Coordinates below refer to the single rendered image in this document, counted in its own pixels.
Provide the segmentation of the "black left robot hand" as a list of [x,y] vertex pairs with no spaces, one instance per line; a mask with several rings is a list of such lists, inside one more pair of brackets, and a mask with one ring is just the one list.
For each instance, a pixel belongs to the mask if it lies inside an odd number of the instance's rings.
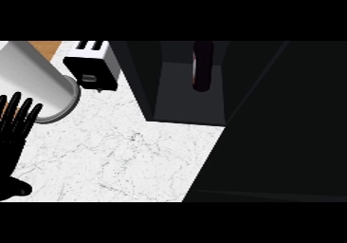
[[27,98],[15,108],[18,101],[18,92],[13,93],[10,101],[5,95],[0,96],[0,201],[32,193],[32,186],[13,177],[13,170],[42,104],[32,106]]

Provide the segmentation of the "dark grey open cabinet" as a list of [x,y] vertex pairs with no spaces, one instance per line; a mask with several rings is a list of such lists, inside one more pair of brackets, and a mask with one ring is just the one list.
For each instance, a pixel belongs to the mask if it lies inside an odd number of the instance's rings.
[[210,41],[210,85],[193,88],[196,41],[111,41],[119,68],[150,122],[224,126],[283,47],[281,41]]

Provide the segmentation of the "dark wine bottle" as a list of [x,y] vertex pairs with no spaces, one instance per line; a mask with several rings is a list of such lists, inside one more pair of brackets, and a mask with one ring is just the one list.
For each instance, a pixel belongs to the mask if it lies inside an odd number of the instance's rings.
[[197,92],[205,92],[210,85],[213,44],[210,41],[196,41],[193,44],[193,54],[196,61],[193,88]]

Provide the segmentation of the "white and black toaster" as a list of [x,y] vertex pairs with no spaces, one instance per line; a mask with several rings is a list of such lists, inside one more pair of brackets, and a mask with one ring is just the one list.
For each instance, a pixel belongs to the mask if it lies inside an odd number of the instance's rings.
[[107,41],[73,41],[63,64],[85,89],[117,89],[119,63]]

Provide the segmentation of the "brown wooden board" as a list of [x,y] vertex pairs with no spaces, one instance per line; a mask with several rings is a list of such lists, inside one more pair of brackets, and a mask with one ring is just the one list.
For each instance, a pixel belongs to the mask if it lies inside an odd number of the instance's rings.
[[55,50],[61,44],[60,41],[30,41],[29,44],[33,46],[46,61],[51,60]]

